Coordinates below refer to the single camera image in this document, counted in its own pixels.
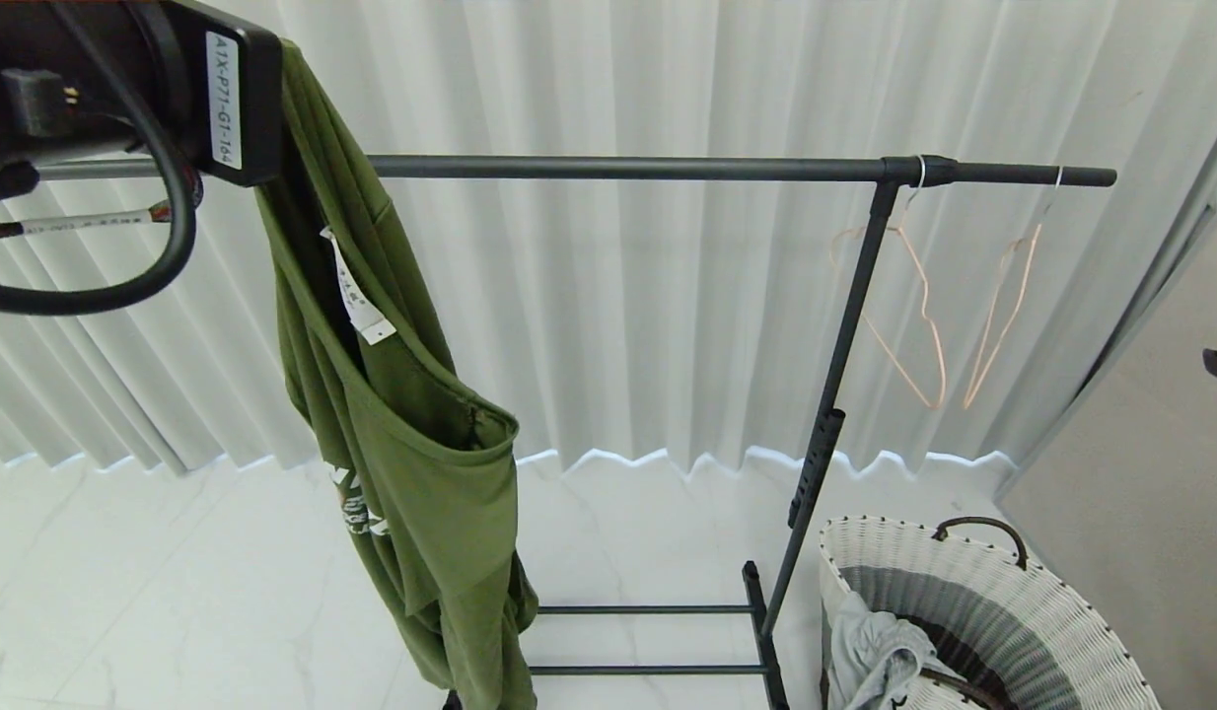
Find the olive green sweatshirt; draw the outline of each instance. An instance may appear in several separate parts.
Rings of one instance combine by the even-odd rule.
[[[284,167],[258,207],[288,398],[424,678],[467,710],[531,710],[517,419],[455,376],[393,202],[292,44],[284,118]]]

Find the pleated curtain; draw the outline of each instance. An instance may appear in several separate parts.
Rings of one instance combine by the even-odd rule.
[[[925,407],[860,328],[842,453],[1021,458],[1132,304],[1190,247],[1217,181],[1217,2],[215,0],[298,41],[370,153],[867,158],[1112,167],[1114,189],[926,189],[904,225],[947,364]],[[460,375],[522,421],[518,453],[666,449],[731,469],[803,452],[865,184],[387,181]],[[153,179],[60,181],[9,217],[135,208]],[[965,390],[1009,244],[1050,202],[1017,319]],[[0,458],[314,459],[284,395],[252,195],[208,180],[184,276],[130,309],[0,314]],[[130,278],[164,229],[0,242],[0,283]],[[835,265],[830,262],[835,257]],[[1002,286],[993,337],[1027,251]],[[885,240],[867,318],[941,387],[924,283]]]

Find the black metal rod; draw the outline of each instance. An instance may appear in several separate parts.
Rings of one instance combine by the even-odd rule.
[[[539,614],[549,616],[617,615],[686,615],[686,614],[752,614],[747,604],[678,604],[678,605],[590,605],[590,606],[539,606]]]
[[[853,347],[853,336],[858,330],[858,318],[862,315],[862,306],[867,301],[867,289],[871,285],[871,274],[876,268],[876,257],[880,256],[880,242],[885,239],[885,229],[888,227],[888,216],[892,216],[893,202],[897,201],[898,184],[882,181],[876,185],[876,192],[871,199],[871,209],[867,217],[867,230],[862,237],[862,248],[858,251],[858,262],[853,268],[853,279],[849,283],[849,296],[846,298],[845,313],[841,315],[841,328],[837,331],[837,341],[832,351],[832,360],[829,364],[829,376],[824,382],[824,395],[819,396],[819,410],[814,419],[814,431],[811,435],[811,445],[807,451],[806,462],[802,463],[802,485],[807,486],[806,499],[801,510],[793,520],[793,531],[787,537],[787,547],[784,549],[784,561],[780,563],[779,576],[775,580],[775,588],[772,588],[770,606],[767,608],[767,619],[762,624],[762,633],[770,637],[775,632],[775,624],[779,621],[780,609],[784,606],[784,594],[787,586],[793,580],[793,570],[797,569],[797,560],[802,553],[802,543],[806,541],[806,531],[811,527],[811,518],[814,515],[814,507],[818,502],[819,491],[824,488],[824,480],[829,473],[829,464],[832,463],[830,449],[835,448],[835,441],[826,446],[824,441],[824,427],[834,418],[837,391],[841,390],[841,378],[845,376],[846,364],[849,360],[849,351]],[[828,454],[821,451],[829,449]]]
[[[770,633],[762,632],[763,625],[767,622],[767,599],[762,597],[762,577],[757,574],[757,565],[753,565],[752,561],[745,563],[740,576],[745,581],[748,605],[753,609],[753,641],[757,642],[757,659],[767,669],[767,672],[762,673],[762,682],[767,684],[767,705],[770,706],[770,710],[787,710],[787,693],[784,691],[784,673],[780,671],[779,655],[775,653],[775,638]]]
[[[385,179],[660,179],[769,181],[897,181],[916,184],[920,162],[905,158],[633,158],[595,156],[370,156]],[[1055,184],[1059,167],[960,163],[925,157],[927,185],[950,181]],[[157,177],[152,161],[77,161],[39,168],[41,179]],[[1060,184],[1107,188],[1107,168],[1065,167]]]
[[[762,665],[744,666],[531,666],[534,676],[761,676]]]

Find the gray stripe on basket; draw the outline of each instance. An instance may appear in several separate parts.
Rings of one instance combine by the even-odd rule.
[[[868,566],[841,568],[841,575],[870,610],[914,616],[947,630],[961,645],[933,638],[938,658],[975,687],[997,695],[1002,694],[1000,687],[1005,687],[1013,704],[1023,709],[1075,710],[1081,706],[1073,683],[1060,670],[1050,648],[999,603],[968,586],[933,575]],[[977,658],[947,658],[943,655],[946,645],[950,647],[950,655],[968,647]],[[982,682],[980,677],[969,676],[969,672],[980,675],[982,670],[999,677],[987,677]]]

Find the white care label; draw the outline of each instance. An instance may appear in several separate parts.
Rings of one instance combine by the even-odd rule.
[[[346,313],[350,315],[352,326],[364,336],[368,345],[376,345],[392,336],[396,332],[393,324],[388,323],[380,308],[364,296],[355,275],[350,274],[350,268],[346,265],[346,257],[337,246],[337,235],[332,234],[331,229],[324,228],[320,236],[332,242],[332,252],[337,259],[337,286],[341,287],[341,301],[346,304]]]
[[[240,152],[240,44],[206,33],[206,71],[211,85],[211,146],[213,158],[229,168],[242,167]]]

